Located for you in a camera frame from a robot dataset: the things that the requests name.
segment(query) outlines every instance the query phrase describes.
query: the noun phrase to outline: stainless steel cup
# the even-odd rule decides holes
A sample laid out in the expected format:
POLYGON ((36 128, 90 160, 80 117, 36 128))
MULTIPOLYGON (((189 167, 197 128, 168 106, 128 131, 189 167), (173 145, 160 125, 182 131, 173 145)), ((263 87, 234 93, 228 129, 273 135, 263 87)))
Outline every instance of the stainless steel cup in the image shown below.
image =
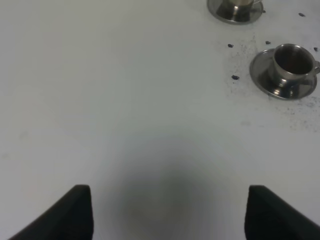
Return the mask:
POLYGON ((224 8, 233 15, 243 15, 249 13, 253 4, 262 0, 222 0, 224 8))
POLYGON ((292 87, 320 73, 320 62, 303 47, 287 43, 274 50, 268 70, 277 86, 292 87))

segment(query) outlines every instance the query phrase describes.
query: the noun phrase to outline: white tabletop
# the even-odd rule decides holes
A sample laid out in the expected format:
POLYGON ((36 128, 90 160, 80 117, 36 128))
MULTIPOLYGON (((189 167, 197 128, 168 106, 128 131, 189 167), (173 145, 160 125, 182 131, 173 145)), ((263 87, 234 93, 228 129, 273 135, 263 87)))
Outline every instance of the white tabletop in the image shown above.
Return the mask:
POLYGON ((94 239, 121 239, 118 189, 177 159, 202 210, 184 239, 244 240, 258 184, 320 224, 320 88, 281 101, 249 77, 284 43, 320 60, 320 3, 263 4, 235 26, 205 0, 2 0, 0 239, 76 184, 91 186, 94 239))

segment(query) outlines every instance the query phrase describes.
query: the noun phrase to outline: dark crumb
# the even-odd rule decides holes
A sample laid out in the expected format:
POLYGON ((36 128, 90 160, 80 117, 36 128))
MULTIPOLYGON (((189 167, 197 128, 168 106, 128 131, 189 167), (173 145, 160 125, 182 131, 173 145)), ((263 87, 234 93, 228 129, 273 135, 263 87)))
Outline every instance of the dark crumb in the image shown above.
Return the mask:
POLYGON ((240 77, 238 77, 238 76, 232 75, 232 79, 233 79, 233 80, 239 80, 239 78, 240 78, 240 77))

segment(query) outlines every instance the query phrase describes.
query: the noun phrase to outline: metal saucer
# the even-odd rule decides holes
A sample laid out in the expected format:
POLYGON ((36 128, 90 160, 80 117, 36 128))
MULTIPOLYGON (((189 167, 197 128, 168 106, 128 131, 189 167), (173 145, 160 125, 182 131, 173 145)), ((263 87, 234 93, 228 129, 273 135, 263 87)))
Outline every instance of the metal saucer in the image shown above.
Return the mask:
POLYGON ((262 15, 264 10, 264 5, 260 1, 253 4, 248 13, 233 15, 222 5, 222 1, 223 0, 207 0, 207 7, 214 17, 228 24, 243 25, 253 23, 262 15))
POLYGON ((302 83, 292 87, 279 87, 271 81, 268 68, 272 62, 275 49, 258 53, 250 64, 250 75, 255 85, 264 93, 281 100, 304 98, 316 89, 317 76, 310 76, 302 83))

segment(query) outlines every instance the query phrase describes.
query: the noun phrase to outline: cup handle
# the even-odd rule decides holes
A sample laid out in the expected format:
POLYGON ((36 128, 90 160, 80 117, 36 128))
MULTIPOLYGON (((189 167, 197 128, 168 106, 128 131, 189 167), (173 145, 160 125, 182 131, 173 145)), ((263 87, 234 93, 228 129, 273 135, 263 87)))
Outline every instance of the cup handle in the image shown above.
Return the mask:
POLYGON ((315 74, 319 74, 320 73, 320 62, 319 61, 315 61, 314 72, 315 72, 315 74))

